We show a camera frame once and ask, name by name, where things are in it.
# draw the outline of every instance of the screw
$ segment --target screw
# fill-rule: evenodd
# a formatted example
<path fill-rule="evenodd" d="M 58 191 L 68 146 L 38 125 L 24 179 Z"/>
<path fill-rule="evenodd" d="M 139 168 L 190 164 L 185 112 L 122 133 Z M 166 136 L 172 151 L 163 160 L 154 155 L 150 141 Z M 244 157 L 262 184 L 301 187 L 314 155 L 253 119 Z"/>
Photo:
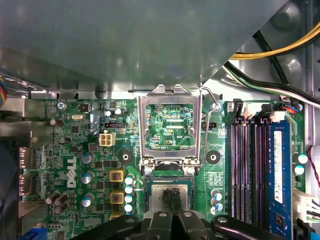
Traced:
<path fill-rule="evenodd" d="M 58 102 L 56 106 L 59 110 L 63 110 L 66 108 L 66 104 L 62 101 Z"/>
<path fill-rule="evenodd" d="M 221 216 L 218 218 L 218 222 L 224 224 L 224 223 L 228 222 L 228 220 L 225 217 Z"/>
<path fill-rule="evenodd" d="M 152 174 L 152 168 L 149 166 L 146 166 L 143 170 L 144 175 L 151 175 Z"/>
<path fill-rule="evenodd" d="M 185 217 L 189 218 L 192 216 L 192 213 L 189 212 L 189 211 L 186 211 L 184 214 L 183 214 Z"/>
<path fill-rule="evenodd" d="M 186 168 L 186 173 L 189 175 L 195 175 L 195 172 L 196 172 L 196 170 L 192 166 Z"/>
<path fill-rule="evenodd" d="M 219 67 L 219 64 L 217 64 L 217 63 L 211 63 L 211 64 L 208 64 L 208 67 L 209 67 L 209 68 L 216 68 L 216 67 Z"/>

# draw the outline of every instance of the capacitor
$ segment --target capacitor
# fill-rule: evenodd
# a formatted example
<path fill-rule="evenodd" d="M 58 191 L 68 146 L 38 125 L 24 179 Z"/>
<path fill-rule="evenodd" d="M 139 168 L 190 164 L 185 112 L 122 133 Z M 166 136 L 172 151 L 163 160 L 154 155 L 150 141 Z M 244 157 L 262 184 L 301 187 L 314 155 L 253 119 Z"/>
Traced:
<path fill-rule="evenodd" d="M 308 162 L 308 156 L 305 154 L 299 154 L 297 157 L 297 162 L 300 164 L 306 164 Z"/>
<path fill-rule="evenodd" d="M 207 114 L 203 111 L 201 113 L 201 119 L 204 120 L 207 117 Z"/>
<path fill-rule="evenodd" d="M 71 144 L 72 143 L 72 138 L 69 137 L 69 136 L 66 136 L 66 137 L 61 137 L 59 139 L 59 144 Z"/>
<path fill-rule="evenodd" d="M 84 164 L 88 164 L 88 163 L 91 163 L 92 161 L 94 161 L 95 158 L 96 158 L 96 155 L 93 152 L 87 152 L 87 153 L 82 155 L 81 161 Z"/>
<path fill-rule="evenodd" d="M 66 202 L 69 199 L 69 195 L 67 193 L 62 193 L 55 201 L 54 205 L 57 207 L 62 206 L 64 202 Z"/>
<path fill-rule="evenodd" d="M 65 125 L 65 122 L 62 119 L 51 118 L 49 124 L 54 127 L 62 127 Z"/>
<path fill-rule="evenodd" d="M 304 168 L 304 166 L 298 165 L 298 166 L 296 166 L 296 167 L 294 168 L 294 172 L 295 172 L 295 174 L 297 174 L 297 175 L 302 175 L 302 174 L 304 174 L 304 172 L 305 172 L 305 168 Z"/>
<path fill-rule="evenodd" d="M 62 214 L 65 210 L 67 210 L 68 207 L 69 207 L 68 203 L 67 203 L 67 202 L 64 202 L 61 206 L 54 208 L 54 214 L 55 214 L 55 215 L 60 215 L 60 214 Z"/>
<path fill-rule="evenodd" d="M 125 201 L 127 204 L 131 203 L 131 202 L 132 202 L 132 196 L 131 196 L 131 195 L 126 195 L 126 196 L 124 197 L 124 201 Z"/>
<path fill-rule="evenodd" d="M 89 207 L 91 203 L 95 200 L 95 196 L 91 193 L 87 193 L 81 200 L 81 205 L 85 208 Z"/>
<path fill-rule="evenodd" d="M 127 213 L 130 213 L 132 211 L 132 206 L 130 204 L 126 204 L 124 206 L 124 210 L 127 212 Z"/>
<path fill-rule="evenodd" d="M 124 182 L 125 184 L 127 185 L 131 185 L 134 183 L 134 179 L 131 177 L 131 176 L 127 176 L 125 179 L 124 179 Z"/>
<path fill-rule="evenodd" d="M 92 171 L 87 171 L 85 174 L 81 177 L 81 182 L 83 184 L 90 183 L 95 178 L 95 174 Z"/>
<path fill-rule="evenodd" d="M 107 117 L 107 118 L 112 118 L 114 116 L 114 111 L 112 110 L 106 110 L 104 112 L 104 115 Z"/>
<path fill-rule="evenodd" d="M 50 205 L 53 204 L 54 201 L 60 196 L 60 192 L 54 191 L 50 196 L 47 197 L 45 200 L 45 203 Z"/>
<path fill-rule="evenodd" d="M 123 113 L 124 113 L 124 112 L 122 111 L 121 108 L 116 108 L 116 109 L 114 110 L 114 114 L 115 114 L 117 117 L 122 116 Z"/>
<path fill-rule="evenodd" d="M 224 206 L 222 205 L 222 203 L 217 203 L 215 205 L 215 210 L 218 212 L 221 211 L 223 208 L 224 208 Z"/>
<path fill-rule="evenodd" d="M 131 186 L 126 186 L 124 191 L 126 194 L 131 194 L 133 192 L 133 188 Z"/>

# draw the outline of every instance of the power connector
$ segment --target power connector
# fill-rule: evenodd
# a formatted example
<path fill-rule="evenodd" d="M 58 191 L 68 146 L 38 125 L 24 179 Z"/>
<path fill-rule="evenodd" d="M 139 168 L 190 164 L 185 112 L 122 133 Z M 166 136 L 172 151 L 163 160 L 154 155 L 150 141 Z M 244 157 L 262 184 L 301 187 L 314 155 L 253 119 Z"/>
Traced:
<path fill-rule="evenodd" d="M 292 194 L 293 217 L 301 219 L 304 223 L 315 223 L 311 220 L 312 215 L 309 213 L 320 211 L 319 197 L 311 196 L 297 189 L 292 189 Z"/>

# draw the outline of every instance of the black wire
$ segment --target black wire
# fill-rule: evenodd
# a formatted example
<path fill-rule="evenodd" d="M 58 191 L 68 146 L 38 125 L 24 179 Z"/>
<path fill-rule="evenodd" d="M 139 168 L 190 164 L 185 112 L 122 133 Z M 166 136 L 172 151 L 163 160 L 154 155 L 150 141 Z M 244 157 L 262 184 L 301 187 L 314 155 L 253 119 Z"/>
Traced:
<path fill-rule="evenodd" d="M 259 47 L 262 49 L 263 52 L 270 52 L 272 51 L 271 47 L 267 43 L 266 39 L 262 35 L 261 31 L 258 30 L 254 35 L 253 38 L 255 39 L 256 43 L 259 45 Z M 269 58 L 270 63 L 274 66 L 276 72 L 279 75 L 279 78 L 283 84 L 289 84 L 288 79 L 284 73 L 284 70 L 282 69 L 278 59 L 275 56 L 270 56 Z"/>
<path fill-rule="evenodd" d="M 280 90 L 284 90 L 290 93 L 294 93 L 297 94 L 307 100 L 309 100 L 310 102 L 316 103 L 316 104 L 320 104 L 320 101 L 318 101 L 317 99 L 313 98 L 312 96 L 306 94 L 305 92 L 292 87 L 290 85 L 284 85 L 284 84 L 280 84 L 280 83 L 274 83 L 274 82 L 263 82 L 263 81 L 257 81 L 257 80 L 253 80 L 252 78 L 248 77 L 247 75 L 245 75 L 242 71 L 240 71 L 238 68 L 236 68 L 231 62 L 227 61 L 224 66 L 229 69 L 231 72 L 235 73 L 237 76 L 243 78 L 246 82 L 258 86 L 258 87 L 263 87 L 263 88 L 274 88 L 274 89 L 280 89 Z"/>
<path fill-rule="evenodd" d="M 310 46 L 311 44 L 313 44 L 315 41 L 318 40 L 318 38 L 320 37 L 320 33 L 318 33 L 317 35 L 315 35 L 313 38 L 311 38 L 309 41 L 306 41 L 304 44 L 301 44 L 300 46 L 297 46 L 297 47 L 294 47 L 290 50 L 287 50 L 287 51 L 284 51 L 284 52 L 281 52 L 281 53 L 277 53 L 277 54 L 274 54 L 274 55 L 271 55 L 271 56 L 265 56 L 264 58 L 271 58 L 271 57 L 279 57 L 279 56 L 283 56 L 283 55 L 287 55 L 287 54 L 290 54 L 294 51 L 297 51 L 299 49 L 303 49 L 303 48 L 306 48 L 308 46 Z M 255 54 L 254 52 L 240 52 L 240 51 L 237 51 L 236 54 Z"/>

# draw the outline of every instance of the cable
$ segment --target cable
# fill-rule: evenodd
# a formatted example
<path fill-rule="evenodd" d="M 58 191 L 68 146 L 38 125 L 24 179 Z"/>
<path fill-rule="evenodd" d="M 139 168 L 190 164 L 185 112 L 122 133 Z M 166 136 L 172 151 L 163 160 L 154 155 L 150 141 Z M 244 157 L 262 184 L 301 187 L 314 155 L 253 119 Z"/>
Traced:
<path fill-rule="evenodd" d="M 311 149 L 312 149 L 312 147 L 313 147 L 312 145 L 309 147 L 308 151 L 306 152 L 306 155 L 307 155 L 307 157 L 308 157 L 308 159 L 310 161 L 310 164 L 311 164 L 311 166 L 313 168 L 315 179 L 317 180 L 318 186 L 320 188 L 319 175 L 317 173 L 316 166 L 315 166 L 315 164 L 314 164 L 314 162 L 313 162 L 313 160 L 311 158 Z"/>
<path fill-rule="evenodd" d="M 280 89 L 280 90 L 285 90 L 286 92 L 291 92 L 293 94 L 299 95 L 307 100 L 309 100 L 310 102 L 316 103 L 318 105 L 320 105 L 320 101 L 316 100 L 315 98 L 313 98 L 312 96 L 306 94 L 305 92 L 294 88 L 290 85 L 284 85 L 284 84 L 280 84 L 280 83 L 274 83 L 274 82 L 263 82 L 263 81 L 257 81 L 257 80 L 253 80 L 252 78 L 248 77 L 247 75 L 245 75 L 242 71 L 240 71 L 238 68 L 236 68 L 231 62 L 227 61 L 224 66 L 229 69 L 231 72 L 233 72 L 234 74 L 236 74 L 238 77 L 242 78 L 243 80 L 245 80 L 246 82 L 248 82 L 251 85 L 254 86 L 258 86 L 258 87 L 263 87 L 263 88 L 276 88 L 276 89 Z"/>
<path fill-rule="evenodd" d="M 297 48 L 300 48 L 304 44 L 308 44 L 308 42 L 312 41 L 314 38 L 317 38 L 320 34 L 320 22 L 304 37 L 299 39 L 298 41 L 292 43 L 289 46 L 272 50 L 272 51 L 267 51 L 267 52 L 260 52 L 260 53 L 236 53 L 232 56 L 232 60 L 253 60 L 253 59 L 261 59 L 261 58 L 266 58 L 270 56 L 274 56 L 277 54 L 283 54 L 288 51 L 296 50 Z"/>
<path fill-rule="evenodd" d="M 266 39 L 264 38 L 264 36 L 262 35 L 261 31 L 258 30 L 254 35 L 253 38 L 255 39 L 255 41 L 257 42 L 257 44 L 259 45 L 259 47 L 262 49 L 262 51 L 264 52 L 270 52 L 272 51 L 271 47 L 269 46 L 269 44 L 267 43 Z M 288 79 L 284 73 L 284 70 L 282 69 L 278 59 L 275 56 L 270 56 L 269 61 L 271 62 L 271 64 L 274 66 L 276 72 L 279 75 L 279 78 L 281 80 L 281 82 L 283 84 L 289 84 Z"/>

